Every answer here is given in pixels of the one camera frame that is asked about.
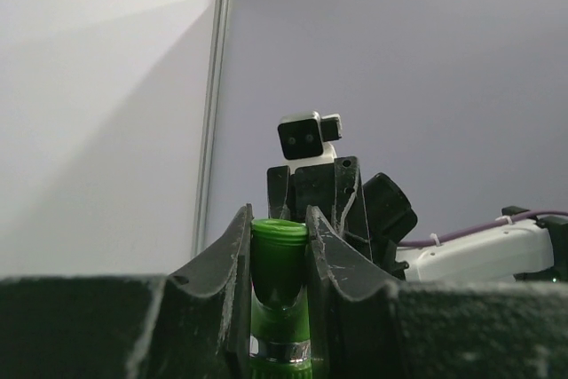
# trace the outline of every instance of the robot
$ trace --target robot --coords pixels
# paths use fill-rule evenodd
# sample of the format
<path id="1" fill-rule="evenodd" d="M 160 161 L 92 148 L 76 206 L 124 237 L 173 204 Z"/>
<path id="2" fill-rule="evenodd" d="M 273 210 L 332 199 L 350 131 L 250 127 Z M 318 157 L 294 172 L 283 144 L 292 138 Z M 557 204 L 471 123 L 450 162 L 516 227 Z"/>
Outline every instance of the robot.
<path id="1" fill-rule="evenodd" d="M 566 377 L 563 212 L 511 206 L 403 240 L 410 201 L 337 156 L 338 114 L 288 116 L 278 134 L 285 162 L 267 170 L 257 214 L 307 229 L 310 377 Z M 249 379 L 254 217 L 243 205 L 170 275 L 0 280 L 0 376 Z"/>
<path id="2" fill-rule="evenodd" d="M 342 137 L 341 118 L 339 114 L 321 117 L 317 112 L 294 114 L 280 121 L 278 132 L 286 164 L 294 174 L 299 168 L 334 163 L 337 155 L 332 142 Z M 374 180 L 389 181 L 383 174 L 371 183 Z M 392 181 L 388 184 L 399 199 L 406 199 Z M 374 222 L 371 216 L 382 212 L 368 209 L 367 214 Z M 564 241 L 568 235 L 558 235 L 557 226 L 564 221 L 551 216 L 554 214 L 566 216 L 566 212 L 531 213 L 507 207 L 486 224 L 442 236 L 431 234 L 429 241 L 394 241 L 393 264 L 404 266 L 407 281 L 565 280 Z M 410 224 L 415 225 L 414 216 Z"/>

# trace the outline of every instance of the green bottle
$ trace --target green bottle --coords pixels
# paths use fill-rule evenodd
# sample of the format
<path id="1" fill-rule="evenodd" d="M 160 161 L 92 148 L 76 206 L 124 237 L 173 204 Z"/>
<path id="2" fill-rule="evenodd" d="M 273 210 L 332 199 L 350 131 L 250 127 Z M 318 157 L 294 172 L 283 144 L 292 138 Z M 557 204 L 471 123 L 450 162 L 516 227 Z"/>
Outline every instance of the green bottle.
<path id="1" fill-rule="evenodd" d="M 305 225 L 253 221 L 250 271 L 252 379 L 312 379 Z"/>

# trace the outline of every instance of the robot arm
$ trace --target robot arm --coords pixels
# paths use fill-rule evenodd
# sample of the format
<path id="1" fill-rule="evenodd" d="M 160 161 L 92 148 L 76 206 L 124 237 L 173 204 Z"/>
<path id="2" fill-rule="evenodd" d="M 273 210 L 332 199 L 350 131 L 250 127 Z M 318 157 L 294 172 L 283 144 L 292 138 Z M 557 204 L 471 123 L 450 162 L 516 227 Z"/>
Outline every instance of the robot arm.
<path id="1" fill-rule="evenodd" d="M 526 219 L 461 237 L 439 246 L 398 248 L 408 281 L 514 281 L 518 274 L 554 266 L 548 230 Z"/>

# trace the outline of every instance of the black bracket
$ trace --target black bracket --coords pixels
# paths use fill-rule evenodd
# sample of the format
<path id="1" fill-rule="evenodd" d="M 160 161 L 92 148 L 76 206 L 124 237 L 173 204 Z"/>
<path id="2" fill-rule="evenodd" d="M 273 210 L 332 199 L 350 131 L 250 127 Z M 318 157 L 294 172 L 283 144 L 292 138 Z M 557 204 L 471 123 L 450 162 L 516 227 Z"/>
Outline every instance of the black bracket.
<path id="1" fill-rule="evenodd" d="M 395 261 L 397 243 L 417 223 L 410 202 L 398 186 L 380 173 L 361 184 L 359 159 L 267 171 L 270 217 L 305 222 L 308 206 L 317 206 L 337 235 L 385 271 L 404 276 Z"/>
<path id="2" fill-rule="evenodd" d="M 223 236 L 170 275 L 150 377 L 249 379 L 252 207 Z"/>
<path id="3" fill-rule="evenodd" d="M 315 379 L 405 377 L 389 315 L 395 279 L 340 239 L 308 208 L 308 305 Z"/>

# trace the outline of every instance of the purple cable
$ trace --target purple cable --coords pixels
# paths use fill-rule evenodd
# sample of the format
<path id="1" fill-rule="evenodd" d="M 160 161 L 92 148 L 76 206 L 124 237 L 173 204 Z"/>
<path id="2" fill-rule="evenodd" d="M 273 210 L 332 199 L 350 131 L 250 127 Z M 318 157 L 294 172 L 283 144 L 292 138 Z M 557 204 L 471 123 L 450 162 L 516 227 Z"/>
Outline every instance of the purple cable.
<path id="1" fill-rule="evenodd" d="M 522 221 L 523 219 L 527 219 L 529 217 L 538 217 L 541 215 L 558 215 L 560 217 L 568 217 L 568 211 L 529 210 L 528 212 L 512 215 L 510 218 L 511 221 L 513 221 L 513 223 L 516 223 L 518 221 Z M 463 230 L 460 231 L 454 231 L 453 233 L 440 235 L 438 237 L 438 241 L 440 243 L 446 243 L 448 241 L 460 239 L 461 237 L 465 237 L 466 235 L 481 233 L 482 231 L 491 230 L 493 228 L 497 228 L 498 226 L 507 225 L 508 223 L 509 221 L 507 220 L 507 217 L 503 217 L 492 222 L 487 222 L 485 224 L 471 226 L 470 228 L 464 228 Z M 401 241 L 398 244 L 398 246 L 400 248 L 428 248 L 430 246 L 436 246 L 436 244 L 437 242 L 434 240 L 418 240 L 418 241 Z"/>

